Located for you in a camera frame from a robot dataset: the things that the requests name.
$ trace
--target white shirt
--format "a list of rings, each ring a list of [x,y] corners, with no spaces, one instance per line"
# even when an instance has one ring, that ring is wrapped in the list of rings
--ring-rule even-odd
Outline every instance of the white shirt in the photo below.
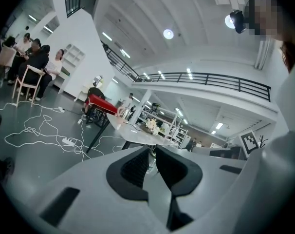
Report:
[[[62,68],[62,62],[61,60],[55,60],[55,57],[50,58],[49,62],[47,63],[45,70],[46,71],[55,71],[57,73],[61,73],[61,68]],[[55,74],[51,74],[52,80],[56,78]]]
[[[16,46],[19,50],[25,52],[25,51],[27,51],[27,50],[31,47],[31,43],[30,43],[29,41],[24,42],[24,41],[23,41],[23,38],[22,38],[22,39],[20,39],[20,40],[18,41],[18,43],[17,43],[15,46]]]
[[[124,99],[124,102],[123,102],[123,107],[129,107],[132,103],[132,99],[129,98],[129,96],[127,96],[125,99]]]

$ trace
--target sneaker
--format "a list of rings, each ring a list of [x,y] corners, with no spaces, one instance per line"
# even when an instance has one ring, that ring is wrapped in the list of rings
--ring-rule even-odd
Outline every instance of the sneaker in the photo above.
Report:
[[[36,101],[41,101],[41,98],[36,97],[35,100],[36,100]]]

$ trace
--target black table leg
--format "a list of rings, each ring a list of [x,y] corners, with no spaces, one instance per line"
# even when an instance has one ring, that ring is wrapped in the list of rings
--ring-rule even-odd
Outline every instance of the black table leg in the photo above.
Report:
[[[131,142],[129,142],[129,141],[126,141],[126,143],[124,144],[124,146],[123,146],[122,150],[128,149],[128,148],[129,148],[129,146],[130,146],[130,144],[131,144]]]
[[[88,153],[90,151],[90,149],[93,147],[93,145],[96,143],[96,141],[99,139],[99,137],[101,136],[101,134],[103,133],[103,131],[106,129],[106,127],[109,125],[110,121],[107,119],[104,123],[104,125],[102,125],[100,131],[97,133],[97,135],[94,137],[93,141],[91,142],[90,146],[88,147],[88,150],[86,151],[86,153]]]

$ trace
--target power strip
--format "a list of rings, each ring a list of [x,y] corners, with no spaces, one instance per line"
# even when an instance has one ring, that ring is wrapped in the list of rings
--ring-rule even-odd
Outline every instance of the power strip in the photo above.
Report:
[[[69,146],[73,146],[73,147],[75,146],[75,144],[73,142],[71,142],[70,140],[68,140],[66,138],[62,139],[62,142],[69,145]]]

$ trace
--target white column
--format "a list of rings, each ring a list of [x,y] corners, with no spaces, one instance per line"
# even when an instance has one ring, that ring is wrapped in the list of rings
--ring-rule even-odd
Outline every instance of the white column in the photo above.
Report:
[[[37,38],[39,32],[44,28],[44,26],[46,26],[54,17],[56,16],[56,12],[55,11],[51,11],[49,12],[47,15],[45,15],[45,17],[40,20],[40,22],[34,27],[34,29],[32,29],[32,31],[30,32],[31,34],[31,38],[35,39]]]
[[[131,124],[136,123],[138,117],[140,116],[140,114],[141,114],[141,112],[142,112],[142,110],[143,110],[143,106],[146,104],[146,102],[147,102],[148,99],[151,97],[151,95],[152,95],[152,91],[151,91],[150,89],[148,89],[148,90],[146,91],[146,93],[144,94],[142,100],[140,101],[139,106],[136,107],[137,109],[136,109],[136,111],[134,112],[133,117],[132,117],[131,120],[130,120],[130,123],[131,123]]]

